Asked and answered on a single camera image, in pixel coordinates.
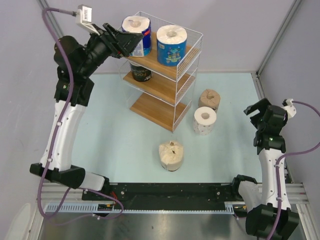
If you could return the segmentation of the black paper roll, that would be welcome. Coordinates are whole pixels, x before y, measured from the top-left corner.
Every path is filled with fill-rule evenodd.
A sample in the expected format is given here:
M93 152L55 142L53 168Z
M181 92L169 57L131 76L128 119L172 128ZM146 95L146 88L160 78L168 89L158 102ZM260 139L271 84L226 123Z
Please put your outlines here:
M147 82L152 78L151 70L131 61L129 64L133 79L137 82Z

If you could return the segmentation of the light blue paper roll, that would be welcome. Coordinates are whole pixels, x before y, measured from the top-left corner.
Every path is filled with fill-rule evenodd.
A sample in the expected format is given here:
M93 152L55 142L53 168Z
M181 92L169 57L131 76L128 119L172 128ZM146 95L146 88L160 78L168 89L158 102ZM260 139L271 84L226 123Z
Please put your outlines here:
M156 32L157 61L176 67L187 52L187 31L178 25L165 25Z

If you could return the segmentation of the beige paper roll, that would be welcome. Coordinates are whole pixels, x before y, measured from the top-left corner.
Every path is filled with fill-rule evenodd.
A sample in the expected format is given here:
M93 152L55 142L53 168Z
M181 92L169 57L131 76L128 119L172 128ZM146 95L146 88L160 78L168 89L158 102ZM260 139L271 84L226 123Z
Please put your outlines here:
M178 141L167 141L159 145L158 153L161 166L169 172L178 170L184 160L184 146Z

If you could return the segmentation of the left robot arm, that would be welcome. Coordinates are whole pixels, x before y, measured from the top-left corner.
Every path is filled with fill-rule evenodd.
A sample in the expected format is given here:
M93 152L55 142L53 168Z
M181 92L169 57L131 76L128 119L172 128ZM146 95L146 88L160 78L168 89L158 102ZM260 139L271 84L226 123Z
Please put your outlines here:
M143 34L122 32L108 23L94 29L85 45L69 35L54 45L53 58L58 65L54 120L45 152L29 171L72 189L91 189L98 199L105 200L111 193L108 178L72 165L73 145L94 87L91 75L108 57L129 57Z

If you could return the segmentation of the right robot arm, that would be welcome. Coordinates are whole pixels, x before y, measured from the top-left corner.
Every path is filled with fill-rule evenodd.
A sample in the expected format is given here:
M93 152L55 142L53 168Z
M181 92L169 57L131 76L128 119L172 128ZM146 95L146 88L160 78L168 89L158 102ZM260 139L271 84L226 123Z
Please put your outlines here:
M286 142L281 130L288 119L296 115L293 99L285 99L282 106L273 105L267 98L248 106L244 113L256 128L253 145L256 147L262 172L262 187L255 178L237 175L230 188L231 196L244 201L247 214L245 231L265 240L287 240L299 224L286 191Z

